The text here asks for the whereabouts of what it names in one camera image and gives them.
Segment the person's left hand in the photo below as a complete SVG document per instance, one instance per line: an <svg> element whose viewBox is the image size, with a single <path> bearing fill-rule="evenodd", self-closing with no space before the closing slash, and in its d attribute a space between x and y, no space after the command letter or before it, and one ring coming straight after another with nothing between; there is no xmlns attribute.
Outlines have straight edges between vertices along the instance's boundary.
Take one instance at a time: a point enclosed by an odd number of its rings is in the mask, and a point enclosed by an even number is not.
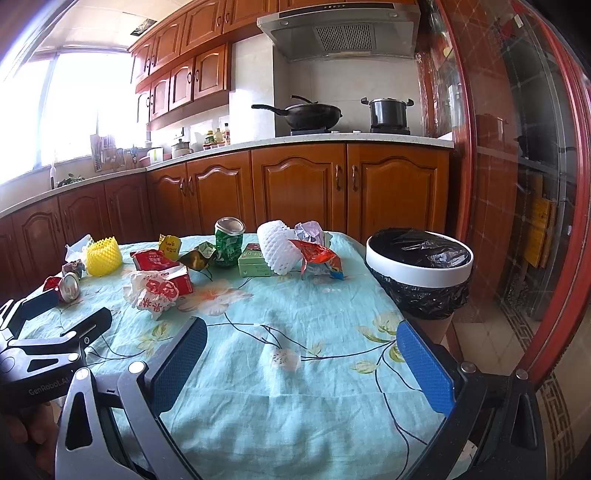
<svg viewBox="0 0 591 480"><path fill-rule="evenodd" d="M37 445L34 455L37 467L54 477L58 426L54 417L53 404L44 402L34 407L25 423L13 415L3 414L2 417L17 444L25 444L32 440Z"/></svg>

